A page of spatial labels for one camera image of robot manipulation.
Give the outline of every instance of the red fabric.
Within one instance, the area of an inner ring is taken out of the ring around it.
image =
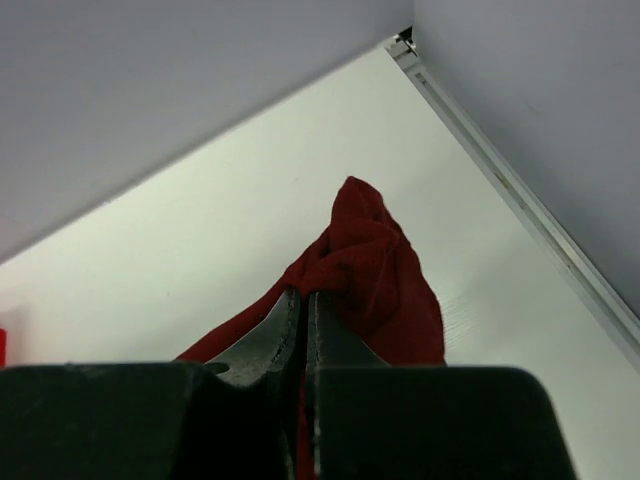
[[[332,292],[343,321],[392,365],[444,363],[440,306],[418,256],[380,193],[354,177],[338,192],[329,227],[276,284],[178,358],[206,362],[223,352],[260,323],[287,285],[304,298]],[[300,420],[298,478],[313,478],[304,414]]]

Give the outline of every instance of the black plastic part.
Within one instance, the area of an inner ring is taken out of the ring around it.
[[[385,367],[388,364],[342,323],[331,296],[328,293],[316,292],[309,296],[304,396],[304,410],[312,449],[315,441],[313,428],[316,372],[320,367],[330,366]]]
[[[285,292],[208,365],[0,371],[0,478],[290,478],[301,311],[297,293]]]
[[[523,371],[328,368],[318,375],[321,479],[576,478],[549,399]]]
[[[405,28],[398,36],[403,42],[411,42],[413,36],[413,27]]]

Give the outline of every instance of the red cloth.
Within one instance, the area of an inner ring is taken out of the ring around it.
[[[223,352],[260,323],[287,285],[304,298],[332,292],[346,325],[392,365],[444,363],[440,306],[418,256],[380,193],[354,177],[338,192],[329,227],[276,284],[178,358],[206,362]],[[313,478],[305,431],[303,413],[298,478]]]

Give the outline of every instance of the white surface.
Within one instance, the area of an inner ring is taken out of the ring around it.
[[[530,370],[582,477],[637,478],[636,372],[383,51],[0,267],[11,360],[172,358],[268,288],[349,174],[418,252],[449,362]]]
[[[0,261],[412,12],[412,0],[0,2]]]
[[[414,3],[430,71],[640,315],[640,2]]]

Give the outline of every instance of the white wall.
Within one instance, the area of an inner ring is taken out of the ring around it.
[[[411,16],[411,0],[0,2],[0,261]]]
[[[640,313],[640,2],[416,0],[439,82]]]

